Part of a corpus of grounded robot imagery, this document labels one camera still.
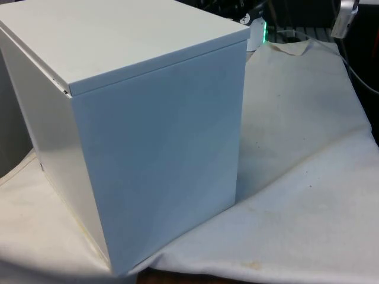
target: white enclosure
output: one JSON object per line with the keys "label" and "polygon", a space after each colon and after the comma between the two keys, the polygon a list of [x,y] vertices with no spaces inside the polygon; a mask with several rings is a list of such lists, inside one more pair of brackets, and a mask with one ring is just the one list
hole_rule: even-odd
{"label": "white enclosure", "polygon": [[41,166],[115,274],[233,205],[248,36],[172,0],[0,6]]}

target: white cube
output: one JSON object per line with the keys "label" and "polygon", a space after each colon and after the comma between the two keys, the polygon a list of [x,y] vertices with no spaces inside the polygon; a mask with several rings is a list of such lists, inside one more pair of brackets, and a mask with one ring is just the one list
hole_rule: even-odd
{"label": "white cube", "polygon": [[233,205],[248,36],[172,0],[0,6],[41,165],[115,274]]}

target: cable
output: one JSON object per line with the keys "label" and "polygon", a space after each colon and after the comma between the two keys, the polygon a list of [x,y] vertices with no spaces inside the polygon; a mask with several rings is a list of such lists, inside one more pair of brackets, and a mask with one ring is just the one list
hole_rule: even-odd
{"label": "cable", "polygon": [[[314,37],[311,37],[305,33],[302,33],[301,31],[296,31],[296,30],[282,30],[282,31],[277,31],[277,33],[294,33],[294,34],[299,34],[301,36],[305,36],[315,42],[317,42],[319,45],[323,46],[324,48],[328,49],[329,51],[331,51],[332,53],[334,53],[335,55],[339,56],[342,61],[348,65],[348,62],[346,61],[345,58],[343,58],[342,55],[340,55],[337,51],[335,51],[334,49],[330,48],[329,46],[327,46],[325,43],[323,43],[322,41],[319,41],[318,39],[314,38]],[[353,68],[351,68],[351,66],[349,66],[349,69],[351,70],[351,73],[360,81],[360,83],[362,85],[364,85],[368,90],[370,90],[371,92],[373,92],[374,94],[376,95],[379,95],[379,91],[373,89],[372,87],[368,86],[359,76],[358,74],[354,71]]]}

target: white metal box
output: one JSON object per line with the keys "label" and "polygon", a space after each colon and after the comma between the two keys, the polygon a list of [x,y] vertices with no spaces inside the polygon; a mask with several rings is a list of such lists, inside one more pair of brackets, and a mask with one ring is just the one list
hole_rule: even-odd
{"label": "white metal box", "polygon": [[41,165],[115,274],[233,205],[248,36],[172,0],[0,7]]}

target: metal panel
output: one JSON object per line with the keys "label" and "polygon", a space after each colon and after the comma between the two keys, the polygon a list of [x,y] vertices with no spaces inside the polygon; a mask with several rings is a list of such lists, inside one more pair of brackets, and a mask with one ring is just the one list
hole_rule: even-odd
{"label": "metal panel", "polygon": [[108,257],[70,99],[2,29],[0,48],[43,169]]}
{"label": "metal panel", "polygon": [[73,97],[116,274],[234,204],[246,42]]}
{"label": "metal panel", "polygon": [[244,25],[167,0],[22,1],[0,7],[0,19],[73,96],[249,37]]}
{"label": "metal panel", "polygon": [[0,177],[13,169],[32,145],[0,51]]}

